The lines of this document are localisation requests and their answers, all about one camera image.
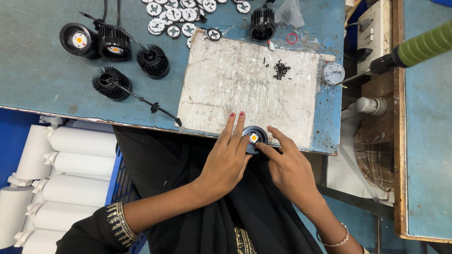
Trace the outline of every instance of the stain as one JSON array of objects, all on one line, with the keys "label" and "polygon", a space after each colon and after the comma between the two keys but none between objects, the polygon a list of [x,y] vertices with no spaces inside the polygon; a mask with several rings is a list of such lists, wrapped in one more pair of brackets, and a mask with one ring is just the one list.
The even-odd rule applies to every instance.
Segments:
[{"label": "stain", "polygon": [[69,113],[69,114],[74,114],[75,112],[77,112],[78,109],[79,109],[79,106],[77,106],[77,105],[72,105],[72,106],[69,107],[68,113]]}]

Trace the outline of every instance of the green handle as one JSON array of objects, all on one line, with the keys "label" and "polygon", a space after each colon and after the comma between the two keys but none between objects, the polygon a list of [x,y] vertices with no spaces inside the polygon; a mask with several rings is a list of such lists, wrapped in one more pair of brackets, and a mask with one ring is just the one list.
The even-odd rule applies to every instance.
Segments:
[{"label": "green handle", "polygon": [[452,20],[399,45],[402,62],[412,67],[452,50]]}]

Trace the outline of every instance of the black sleeve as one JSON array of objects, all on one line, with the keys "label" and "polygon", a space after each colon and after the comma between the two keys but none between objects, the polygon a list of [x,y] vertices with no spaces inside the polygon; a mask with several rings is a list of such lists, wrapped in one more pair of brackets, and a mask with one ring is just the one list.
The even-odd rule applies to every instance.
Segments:
[{"label": "black sleeve", "polygon": [[98,209],[86,219],[72,225],[56,242],[56,254],[125,253],[137,240],[126,223],[122,203]]}]

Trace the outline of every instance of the led chip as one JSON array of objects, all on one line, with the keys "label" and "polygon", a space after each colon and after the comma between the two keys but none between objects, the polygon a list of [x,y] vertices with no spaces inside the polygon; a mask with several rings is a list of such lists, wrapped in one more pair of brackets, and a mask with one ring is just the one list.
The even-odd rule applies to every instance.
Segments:
[{"label": "led chip", "polygon": [[258,140],[259,140],[259,137],[255,133],[251,134],[250,143],[255,144]]}]

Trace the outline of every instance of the red rubber ring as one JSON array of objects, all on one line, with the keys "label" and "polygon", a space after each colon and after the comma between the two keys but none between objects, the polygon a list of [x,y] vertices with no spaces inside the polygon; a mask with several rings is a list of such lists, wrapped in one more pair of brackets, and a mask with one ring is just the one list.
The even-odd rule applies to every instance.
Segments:
[{"label": "red rubber ring", "polygon": [[[295,35],[295,37],[297,38],[294,42],[291,42],[291,41],[289,41],[289,35]],[[288,43],[290,43],[290,44],[295,44],[295,43],[297,43],[298,42],[298,35],[296,35],[295,33],[290,33],[290,34],[288,34],[287,35],[287,42]]]}]

